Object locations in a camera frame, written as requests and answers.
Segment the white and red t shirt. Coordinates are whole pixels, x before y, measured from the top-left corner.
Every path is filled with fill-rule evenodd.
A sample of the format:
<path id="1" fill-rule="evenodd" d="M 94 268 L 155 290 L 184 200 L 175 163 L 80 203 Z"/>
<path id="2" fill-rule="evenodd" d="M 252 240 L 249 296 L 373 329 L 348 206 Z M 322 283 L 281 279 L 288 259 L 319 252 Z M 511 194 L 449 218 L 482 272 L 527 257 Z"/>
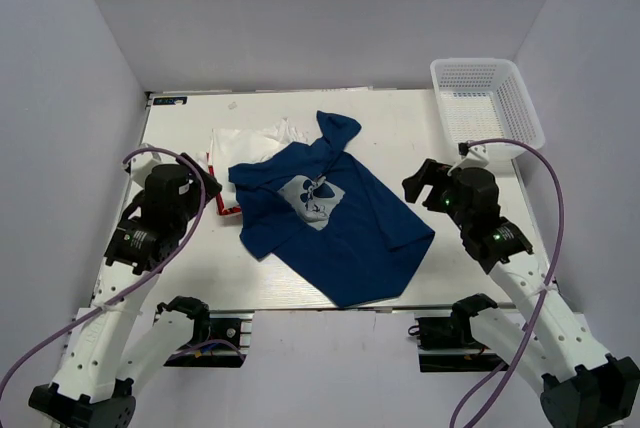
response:
<path id="1" fill-rule="evenodd" d="M 229 180 L 231 167 L 265 162 L 294 142 L 307 143 L 308 139 L 286 118 L 262 129 L 214 128 L 206 152 L 206 165 L 209 174 L 222 186 L 216 196 L 217 214 L 229 217 L 241 213 L 235 185 Z"/>

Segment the blue t shirt with print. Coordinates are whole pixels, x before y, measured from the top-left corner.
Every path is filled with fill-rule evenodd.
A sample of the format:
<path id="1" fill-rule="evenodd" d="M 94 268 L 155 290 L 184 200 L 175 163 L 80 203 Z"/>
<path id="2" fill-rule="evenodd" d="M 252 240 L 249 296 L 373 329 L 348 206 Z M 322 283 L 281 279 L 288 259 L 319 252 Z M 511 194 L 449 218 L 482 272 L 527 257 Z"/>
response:
<path id="1" fill-rule="evenodd" d="M 274 255 L 339 308 L 400 296 L 435 232 L 350 153 L 355 119 L 318 112 L 321 135 L 229 169 L 240 240 Z"/>

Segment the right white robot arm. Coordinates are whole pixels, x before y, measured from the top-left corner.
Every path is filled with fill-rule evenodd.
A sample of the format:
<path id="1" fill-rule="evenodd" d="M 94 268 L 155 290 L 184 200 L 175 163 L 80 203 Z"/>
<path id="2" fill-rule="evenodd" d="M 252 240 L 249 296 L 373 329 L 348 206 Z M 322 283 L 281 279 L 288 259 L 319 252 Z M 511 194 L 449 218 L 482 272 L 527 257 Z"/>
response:
<path id="1" fill-rule="evenodd" d="M 638 366 L 615 357 L 545 281 L 532 244 L 501 214 L 494 175 L 428 159 L 402 186 L 409 203 L 430 190 L 424 207 L 451 218 L 465 251 L 526 321 L 517 326 L 488 295 L 476 294 L 453 305 L 453 338 L 500 357 L 529 384 L 554 427 L 605 427 L 627 418 L 639 389 Z"/>

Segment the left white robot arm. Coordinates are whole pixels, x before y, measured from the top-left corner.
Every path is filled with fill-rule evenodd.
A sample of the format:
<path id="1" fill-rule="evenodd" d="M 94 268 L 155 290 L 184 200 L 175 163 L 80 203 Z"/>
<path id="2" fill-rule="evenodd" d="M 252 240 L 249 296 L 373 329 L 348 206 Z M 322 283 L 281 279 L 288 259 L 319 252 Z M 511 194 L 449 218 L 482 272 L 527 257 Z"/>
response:
<path id="1" fill-rule="evenodd" d="M 92 306 L 78 338 L 48 384 L 28 405 L 61 427 L 125 427 L 136 396 L 169 358 L 199 347 L 211 335 L 209 307 L 177 296 L 158 306 L 152 328 L 127 341 L 160 273 L 194 231 L 206 205 L 221 191 L 214 176 L 186 153 L 164 163 L 161 152 L 131 155 L 127 170 L 141 190 L 123 210 L 104 254 Z"/>

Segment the white perforated plastic basket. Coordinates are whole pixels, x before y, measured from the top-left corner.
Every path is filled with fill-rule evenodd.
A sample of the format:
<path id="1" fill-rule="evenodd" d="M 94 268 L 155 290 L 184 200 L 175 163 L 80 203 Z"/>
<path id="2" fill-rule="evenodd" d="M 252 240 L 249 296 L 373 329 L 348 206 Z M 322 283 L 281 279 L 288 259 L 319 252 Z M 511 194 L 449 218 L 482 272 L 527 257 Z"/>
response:
<path id="1" fill-rule="evenodd" d="M 430 65 L 435 100 L 450 155 L 458 145 L 511 139 L 534 149 L 546 139 L 517 66 L 506 59 L 446 58 Z"/>

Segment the blue label sticker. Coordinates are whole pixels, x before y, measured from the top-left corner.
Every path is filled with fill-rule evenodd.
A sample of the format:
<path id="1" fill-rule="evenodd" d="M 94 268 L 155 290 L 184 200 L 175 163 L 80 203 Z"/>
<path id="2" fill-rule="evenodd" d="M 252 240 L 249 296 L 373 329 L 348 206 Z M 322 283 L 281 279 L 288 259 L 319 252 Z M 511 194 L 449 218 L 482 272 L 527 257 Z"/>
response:
<path id="1" fill-rule="evenodd" d="M 152 101 L 153 106 L 177 106 L 185 105 L 188 101 L 187 96 L 162 96 L 155 97 Z"/>

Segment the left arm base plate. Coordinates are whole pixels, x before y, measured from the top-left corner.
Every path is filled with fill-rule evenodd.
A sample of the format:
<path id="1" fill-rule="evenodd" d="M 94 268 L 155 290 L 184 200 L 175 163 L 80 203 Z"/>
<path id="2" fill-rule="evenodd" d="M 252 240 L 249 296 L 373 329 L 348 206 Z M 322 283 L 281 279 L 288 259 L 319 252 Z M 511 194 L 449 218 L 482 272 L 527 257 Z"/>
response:
<path id="1" fill-rule="evenodd" d="M 208 338 L 179 348 L 165 367 L 241 368 L 248 355 L 252 313 L 210 314 Z"/>

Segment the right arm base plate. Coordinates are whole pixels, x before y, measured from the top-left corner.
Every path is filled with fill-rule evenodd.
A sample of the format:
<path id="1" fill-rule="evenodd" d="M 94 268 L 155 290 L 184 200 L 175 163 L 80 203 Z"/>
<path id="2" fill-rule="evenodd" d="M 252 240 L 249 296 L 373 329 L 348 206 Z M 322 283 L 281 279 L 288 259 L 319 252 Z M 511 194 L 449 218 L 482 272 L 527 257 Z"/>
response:
<path id="1" fill-rule="evenodd" d="M 463 341 L 446 317 L 417 318 L 407 330 L 417 343 L 421 373 L 491 372 L 502 360 L 475 341 Z"/>

